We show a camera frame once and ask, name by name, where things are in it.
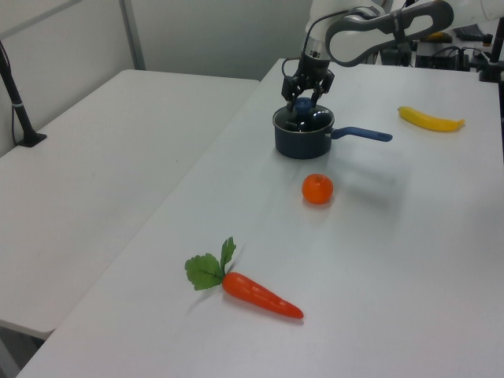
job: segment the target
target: toy orange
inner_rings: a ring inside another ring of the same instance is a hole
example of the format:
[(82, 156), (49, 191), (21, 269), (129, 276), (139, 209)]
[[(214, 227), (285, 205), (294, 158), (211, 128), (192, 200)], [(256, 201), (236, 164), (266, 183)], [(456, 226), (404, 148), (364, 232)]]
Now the toy orange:
[(329, 202), (333, 190), (331, 179), (320, 173), (309, 175), (302, 183), (303, 197), (306, 201), (316, 205)]

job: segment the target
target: yellow banana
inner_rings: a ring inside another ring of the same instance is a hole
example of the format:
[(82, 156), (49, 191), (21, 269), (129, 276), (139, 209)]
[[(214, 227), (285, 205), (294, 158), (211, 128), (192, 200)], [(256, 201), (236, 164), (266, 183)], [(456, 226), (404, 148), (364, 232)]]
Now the yellow banana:
[(454, 132), (465, 124), (465, 120), (444, 120), (429, 116), (408, 106), (401, 106), (398, 111), (399, 116), (404, 120), (435, 132)]

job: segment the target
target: toy carrot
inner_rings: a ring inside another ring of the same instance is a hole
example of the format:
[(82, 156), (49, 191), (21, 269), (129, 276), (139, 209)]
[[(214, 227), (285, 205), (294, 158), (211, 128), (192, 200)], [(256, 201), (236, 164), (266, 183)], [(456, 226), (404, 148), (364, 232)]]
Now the toy carrot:
[(224, 291), (238, 299), (285, 317), (302, 319), (304, 315), (298, 307), (284, 301), (250, 278), (234, 272), (226, 274), (224, 267), (230, 262), (235, 249), (236, 245), (231, 237), (222, 245), (220, 265), (212, 254), (195, 256), (186, 261), (187, 278), (195, 286), (195, 290), (209, 289), (222, 284)]

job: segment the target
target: pot handle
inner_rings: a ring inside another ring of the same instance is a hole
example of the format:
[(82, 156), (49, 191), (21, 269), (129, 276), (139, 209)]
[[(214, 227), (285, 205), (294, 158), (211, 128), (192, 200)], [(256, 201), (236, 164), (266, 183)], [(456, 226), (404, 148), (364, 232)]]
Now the pot handle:
[(379, 140), (380, 142), (390, 142), (392, 135), (384, 132), (374, 132), (365, 128), (335, 128), (331, 132), (331, 139), (339, 139), (345, 135), (361, 136), (362, 138)]

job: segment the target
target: cable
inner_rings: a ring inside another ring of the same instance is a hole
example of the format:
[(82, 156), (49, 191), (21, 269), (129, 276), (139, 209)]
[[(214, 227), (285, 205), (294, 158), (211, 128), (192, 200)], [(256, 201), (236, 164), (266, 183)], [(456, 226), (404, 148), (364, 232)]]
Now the cable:
[(478, 51), (478, 52), (480, 52), (480, 53), (483, 53), (483, 51), (482, 51), (482, 50), (477, 49), (477, 48), (475, 48), (475, 47), (462, 47), (462, 51), (466, 51), (466, 50), (474, 50), (474, 51)]
[(431, 57), (434, 57), (436, 56), (437, 54), (441, 54), (441, 53), (444, 53), (445, 51), (448, 51), (448, 50), (456, 50), (456, 51), (461, 51), (461, 48), (460, 47), (456, 47), (456, 46), (449, 46), (449, 47), (445, 47), (444, 49), (441, 49), (437, 52), (435, 52), (433, 55), (431, 55)]
[(11, 127), (11, 131), (13, 133), (14, 146), (17, 146), (16, 136), (14, 135), (14, 106), (12, 107), (12, 127)]
[(1, 41), (1, 40), (0, 40), (0, 50), (2, 51), (2, 55), (6, 58), (7, 67), (9, 67), (9, 71), (10, 71), (10, 60), (9, 60), (9, 55), (7, 55), (7, 51), (6, 51), (5, 47), (3, 46), (3, 44), (2, 44), (2, 41)]
[(282, 73), (283, 73), (283, 77), (287, 76), (285, 74), (285, 63), (287, 63), (288, 61), (298, 61), (299, 59), (301, 59), (301, 57), (288, 57), (287, 59), (285, 59), (282, 63)]
[[(328, 18), (331, 18), (331, 17), (335, 17), (335, 16), (339, 16), (340, 14), (344, 14), (346, 13), (347, 11), (344, 10), (344, 11), (341, 11), (341, 12), (336, 12), (336, 13), (331, 13), (331, 14), (328, 14), (327, 16), (323, 16), (321, 18), (319, 18), (318, 20), (315, 20), (309, 27), (308, 29), (308, 32), (306, 33), (306, 38), (305, 38), (305, 44), (302, 48), (302, 52), (301, 52), (301, 57), (305, 54), (306, 52), (306, 47), (308, 46), (308, 40), (309, 40), (309, 34), (312, 32), (312, 29), (313, 27), (315, 26), (315, 24), (318, 24), (319, 22), (323, 21), (323, 20), (327, 20)], [(283, 77), (287, 76), (285, 74), (285, 63), (287, 63), (288, 61), (296, 61), (296, 60), (300, 60), (301, 57), (288, 57), (287, 59), (285, 59), (282, 63), (282, 73), (283, 73)]]
[(309, 34), (312, 32), (312, 29), (315, 26), (315, 24), (318, 24), (323, 20), (327, 20), (328, 18), (339, 16), (340, 14), (344, 14), (346, 12), (347, 12), (346, 10), (343, 10), (341, 12), (331, 13), (328, 14), (327, 16), (319, 18), (318, 20), (315, 20), (313, 24), (311, 24), (311, 26), (309, 27), (308, 32), (306, 33), (305, 46), (302, 48), (302, 53), (304, 54), (306, 52), (306, 46), (308, 45)]
[[(3, 43), (1, 40), (0, 40), (0, 51), (2, 52), (2, 55), (4, 56), (4, 58), (6, 60), (7, 67), (9, 68), (9, 72), (11, 72), (9, 55), (7, 55), (7, 51), (6, 51), (5, 47), (3, 46)], [(14, 105), (12, 105), (12, 109), (11, 109), (11, 132), (13, 134), (14, 146), (17, 146), (16, 136), (14, 135)]]

